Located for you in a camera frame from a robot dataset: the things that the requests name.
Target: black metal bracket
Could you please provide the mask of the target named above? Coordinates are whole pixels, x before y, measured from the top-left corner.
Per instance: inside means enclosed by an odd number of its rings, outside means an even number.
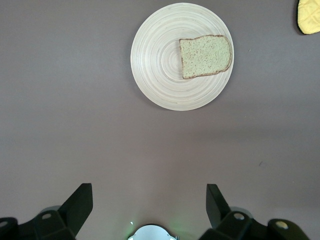
[[[199,240],[310,240],[291,221],[272,219],[264,226],[241,211],[231,211],[216,184],[207,185],[206,213],[212,228]]]
[[[92,209],[92,185],[83,183],[58,210],[21,225],[14,217],[0,218],[0,240],[75,240]]]

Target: concentric circle pattern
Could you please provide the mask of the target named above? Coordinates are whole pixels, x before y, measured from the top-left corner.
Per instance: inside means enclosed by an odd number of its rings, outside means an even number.
[[[232,48],[229,69],[212,76],[182,78],[179,39],[224,35]],[[234,46],[227,26],[209,9],[176,3],[153,13],[139,28],[131,49],[131,69],[141,91],[170,110],[200,108],[215,99],[227,84],[234,64]]]

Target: yellow oven mitt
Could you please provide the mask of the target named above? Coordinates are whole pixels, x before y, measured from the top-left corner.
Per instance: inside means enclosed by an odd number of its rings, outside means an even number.
[[[304,34],[320,32],[320,0],[300,0],[297,20]]]

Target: bread slice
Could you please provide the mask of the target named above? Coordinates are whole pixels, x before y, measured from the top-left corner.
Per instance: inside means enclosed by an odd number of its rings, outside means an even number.
[[[180,39],[183,79],[225,72],[231,64],[232,50],[223,35]]]

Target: gray tabletop surface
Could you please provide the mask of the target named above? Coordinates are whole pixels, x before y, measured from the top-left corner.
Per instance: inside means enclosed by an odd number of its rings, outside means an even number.
[[[0,1],[0,217],[24,223],[92,183],[78,240],[152,223],[196,240],[211,183],[258,222],[320,239],[320,33],[298,31],[296,0],[186,1],[225,22],[234,66],[211,103],[167,110],[138,88],[130,52],[177,2]]]

